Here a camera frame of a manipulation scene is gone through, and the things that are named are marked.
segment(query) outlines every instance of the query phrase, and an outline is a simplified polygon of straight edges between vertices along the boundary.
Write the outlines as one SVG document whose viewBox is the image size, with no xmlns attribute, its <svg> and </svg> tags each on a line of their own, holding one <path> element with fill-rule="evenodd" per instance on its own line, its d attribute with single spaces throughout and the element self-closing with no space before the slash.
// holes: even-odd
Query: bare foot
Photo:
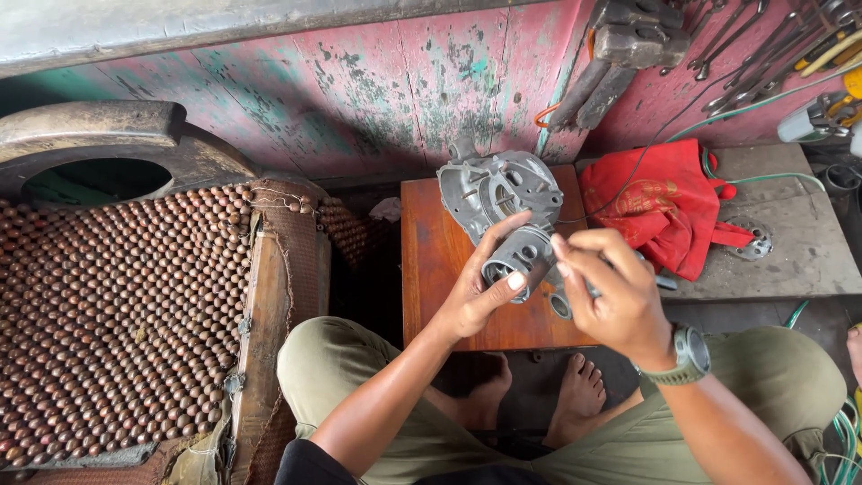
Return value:
<svg viewBox="0 0 862 485">
<path fill-rule="evenodd" d="M 500 373 L 493 379 L 476 386 L 470 395 L 458 399 L 458 418 L 466 429 L 471 431 L 495 430 L 497 428 L 497 412 L 500 401 L 512 386 L 512 371 L 509 370 L 509 360 L 503 352 L 495 353 L 500 358 Z"/>
<path fill-rule="evenodd" d="M 847 351 L 850 352 L 850 363 L 853 365 L 853 375 L 857 385 L 862 386 L 862 330 L 853 327 L 847 331 Z"/>
<path fill-rule="evenodd" d="M 602 371 L 582 354 L 572 356 L 542 444 L 556 450 L 591 431 L 595 426 L 590 418 L 602 410 L 606 397 Z"/>
</svg>

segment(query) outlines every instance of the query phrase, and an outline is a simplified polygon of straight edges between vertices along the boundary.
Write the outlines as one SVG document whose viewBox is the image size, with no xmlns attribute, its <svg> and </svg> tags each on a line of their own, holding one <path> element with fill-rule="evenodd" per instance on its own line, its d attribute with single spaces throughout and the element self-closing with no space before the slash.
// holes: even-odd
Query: olive green pants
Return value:
<svg viewBox="0 0 862 485">
<path fill-rule="evenodd" d="M 711 336 L 707 344 L 715 376 L 801 463 L 815 469 L 823 459 L 822 430 L 846 395 L 829 355 L 803 334 L 780 327 Z M 278 354 L 278 381 L 297 418 L 297 437 L 310 437 L 338 403 L 398 354 L 376 334 L 342 318 L 314 318 L 297 326 Z M 505 463 L 532 469 L 553 485 L 709 483 L 661 394 L 643 391 L 644 402 L 533 462 L 484 446 L 422 399 L 362 481 L 413 483 Z"/>
</svg>

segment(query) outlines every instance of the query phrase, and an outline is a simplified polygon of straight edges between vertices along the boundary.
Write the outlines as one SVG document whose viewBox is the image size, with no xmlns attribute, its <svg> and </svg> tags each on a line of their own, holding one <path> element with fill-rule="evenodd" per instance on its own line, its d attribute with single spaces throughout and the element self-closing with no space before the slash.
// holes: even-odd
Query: wooden stool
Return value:
<svg viewBox="0 0 862 485">
<path fill-rule="evenodd" d="M 559 219 L 582 217 L 584 205 L 575 168 L 562 165 L 551 167 L 551 172 L 565 194 Z M 403 331 L 407 346 L 443 305 L 475 248 L 443 208 L 437 179 L 402 182 L 401 205 Z M 586 227 L 585 221 L 554 226 L 564 237 Z M 554 314 L 547 301 L 553 287 L 542 281 L 539 290 L 525 303 L 501 306 L 484 330 L 461 340 L 455 349 L 523 350 L 597 344 L 571 320 Z"/>
</svg>

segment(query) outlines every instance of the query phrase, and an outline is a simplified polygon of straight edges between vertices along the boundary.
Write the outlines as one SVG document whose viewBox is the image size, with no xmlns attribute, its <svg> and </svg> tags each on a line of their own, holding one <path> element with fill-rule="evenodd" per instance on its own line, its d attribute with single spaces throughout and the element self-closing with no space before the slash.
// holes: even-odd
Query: red bag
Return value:
<svg viewBox="0 0 862 485">
<path fill-rule="evenodd" d="M 591 218 L 619 230 L 653 264 L 689 281 L 703 271 L 710 243 L 741 248 L 754 238 L 747 230 L 716 221 L 719 200 L 732 198 L 736 188 L 703 174 L 702 150 L 695 139 L 650 147 L 625 190 Z M 607 154 L 581 173 L 578 183 L 587 213 L 616 195 L 641 152 L 643 148 Z M 709 163 L 715 170 L 712 154 Z"/>
</svg>

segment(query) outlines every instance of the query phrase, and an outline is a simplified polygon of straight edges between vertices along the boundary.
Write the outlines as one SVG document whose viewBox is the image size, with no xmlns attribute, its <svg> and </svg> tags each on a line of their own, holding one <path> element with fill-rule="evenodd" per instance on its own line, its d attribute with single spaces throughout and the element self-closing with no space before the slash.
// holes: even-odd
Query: pink wooden wall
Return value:
<svg viewBox="0 0 862 485">
<path fill-rule="evenodd" d="M 730 0 L 714 17 L 690 56 L 739 1 Z M 180 102 L 190 122 L 260 165 L 313 180 L 426 173 L 446 162 L 447 144 L 459 135 L 473 136 L 480 152 L 526 150 L 548 162 L 568 162 L 582 146 L 594 154 L 645 144 L 702 89 L 682 67 L 666 78 L 650 69 L 592 133 L 548 135 L 537 128 L 534 114 L 559 101 L 566 83 L 586 65 L 586 49 L 576 65 L 574 59 L 592 4 L 562 0 L 332 28 L 38 72 L 21 80 L 68 99 Z M 714 64 L 712 79 L 735 68 L 788 11 L 786 0 L 772 0 L 759 23 Z M 772 142 L 781 117 L 838 86 L 840 80 L 833 80 L 694 136 L 711 146 Z M 700 106 L 720 92 L 718 85 L 659 141 L 704 119 Z"/>
</svg>

